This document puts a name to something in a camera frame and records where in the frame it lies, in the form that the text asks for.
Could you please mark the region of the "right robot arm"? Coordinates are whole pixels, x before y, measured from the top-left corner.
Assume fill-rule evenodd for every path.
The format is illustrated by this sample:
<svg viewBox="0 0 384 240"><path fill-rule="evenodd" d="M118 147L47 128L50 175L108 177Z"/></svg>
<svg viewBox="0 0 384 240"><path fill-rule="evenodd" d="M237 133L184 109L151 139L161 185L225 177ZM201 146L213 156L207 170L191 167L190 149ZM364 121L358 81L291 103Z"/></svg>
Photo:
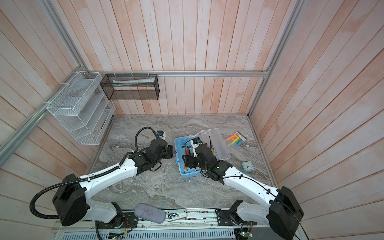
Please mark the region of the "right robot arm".
<svg viewBox="0 0 384 240"><path fill-rule="evenodd" d="M184 144L190 153L183 156L187 168L199 168L201 175L232 187L256 201L233 204L236 224L255 222L269 226L284 240L297 237L304 211L291 189L271 187L240 172L230 163L218 160L207 144L190 141Z"/></svg>

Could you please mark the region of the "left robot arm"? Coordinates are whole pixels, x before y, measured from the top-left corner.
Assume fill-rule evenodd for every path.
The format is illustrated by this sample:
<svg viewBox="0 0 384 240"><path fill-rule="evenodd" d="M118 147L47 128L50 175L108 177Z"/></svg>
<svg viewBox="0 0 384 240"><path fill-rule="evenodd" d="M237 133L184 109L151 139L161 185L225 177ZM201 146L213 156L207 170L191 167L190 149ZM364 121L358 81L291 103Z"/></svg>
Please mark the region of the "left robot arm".
<svg viewBox="0 0 384 240"><path fill-rule="evenodd" d="M161 139L151 141L150 146L135 153L126 153L120 163L93 174L76 177L66 176L59 184L47 187L37 193L30 202L30 212L41 219L57 220L68 227L79 221L97 221L113 228L121 227L125 214L115 202L102 203L92 200L100 191L122 180L143 172L155 172L163 159L173 157L174 147ZM36 209L36 202L43 194L57 190L53 197L56 215L46 215Z"/></svg>

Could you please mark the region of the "orange black screwdriver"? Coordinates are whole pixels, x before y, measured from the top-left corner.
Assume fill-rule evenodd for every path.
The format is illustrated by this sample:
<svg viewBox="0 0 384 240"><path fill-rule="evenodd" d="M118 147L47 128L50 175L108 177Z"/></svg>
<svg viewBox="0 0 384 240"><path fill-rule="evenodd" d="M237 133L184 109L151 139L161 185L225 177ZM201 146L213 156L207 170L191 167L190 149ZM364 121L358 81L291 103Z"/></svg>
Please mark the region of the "orange black screwdriver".
<svg viewBox="0 0 384 240"><path fill-rule="evenodd" d="M211 149L212 151L214 151L211 136L209 136L209 140L210 140L210 149Z"/></svg>

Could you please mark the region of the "blue plastic tool box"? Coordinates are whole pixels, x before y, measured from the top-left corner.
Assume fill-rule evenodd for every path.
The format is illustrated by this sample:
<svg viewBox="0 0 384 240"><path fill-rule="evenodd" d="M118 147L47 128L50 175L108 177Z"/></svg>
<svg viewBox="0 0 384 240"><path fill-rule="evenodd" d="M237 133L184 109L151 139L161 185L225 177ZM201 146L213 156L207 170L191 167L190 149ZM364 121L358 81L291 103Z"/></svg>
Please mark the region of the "blue plastic tool box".
<svg viewBox="0 0 384 240"><path fill-rule="evenodd" d="M201 176L201 171L197 163L194 162L194 150L197 145L194 145L193 139L198 138L198 143L201 143L197 135L180 137L174 140L176 151L176 162L179 166L180 174L184 179Z"/></svg>

